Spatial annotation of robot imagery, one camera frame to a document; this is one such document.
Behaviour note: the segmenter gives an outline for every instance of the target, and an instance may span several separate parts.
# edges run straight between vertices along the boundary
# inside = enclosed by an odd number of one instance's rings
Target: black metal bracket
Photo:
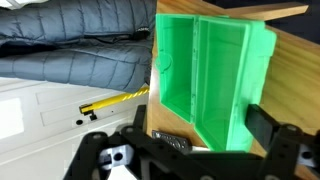
[[[257,105],[249,105],[246,126],[266,148],[265,158],[244,152],[182,154],[142,130],[146,106],[139,106],[132,126],[108,137],[103,132],[86,135],[65,180],[106,179],[112,167],[125,165],[144,180],[290,180],[296,164],[319,173],[319,133],[303,133],[294,125],[280,125]]]

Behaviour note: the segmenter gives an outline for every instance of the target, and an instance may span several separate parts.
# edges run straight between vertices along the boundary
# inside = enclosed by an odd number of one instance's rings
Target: white floor
[[[62,179],[83,135],[92,131],[112,135],[118,125],[132,123],[137,106],[148,101],[148,95],[143,95],[103,108],[96,111],[98,120],[93,122],[80,114],[80,105],[117,94],[121,92],[0,78],[0,112],[1,107],[2,112],[8,112],[0,115],[0,126],[7,126],[9,132],[0,139],[0,179]],[[8,103],[17,100],[19,103]],[[14,118],[21,120],[22,132],[10,122]],[[75,124],[78,119],[84,121],[83,125]],[[133,178],[123,170],[115,169],[112,176]]]

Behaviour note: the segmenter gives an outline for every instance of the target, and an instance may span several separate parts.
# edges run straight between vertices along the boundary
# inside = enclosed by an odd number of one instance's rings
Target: green plastic bin
[[[158,14],[160,101],[214,151],[248,151],[244,121],[259,104],[276,35],[264,22]]]

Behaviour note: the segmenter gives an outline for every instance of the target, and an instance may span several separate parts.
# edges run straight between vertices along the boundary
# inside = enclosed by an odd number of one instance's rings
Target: gray quilted jacket
[[[137,91],[156,0],[50,0],[0,9],[0,76]]]

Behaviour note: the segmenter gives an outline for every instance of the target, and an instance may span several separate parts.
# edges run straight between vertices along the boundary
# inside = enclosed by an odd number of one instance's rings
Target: gray metal object
[[[99,156],[99,163],[104,170],[110,170],[117,166],[130,164],[134,150],[129,145],[122,145],[103,150]]]

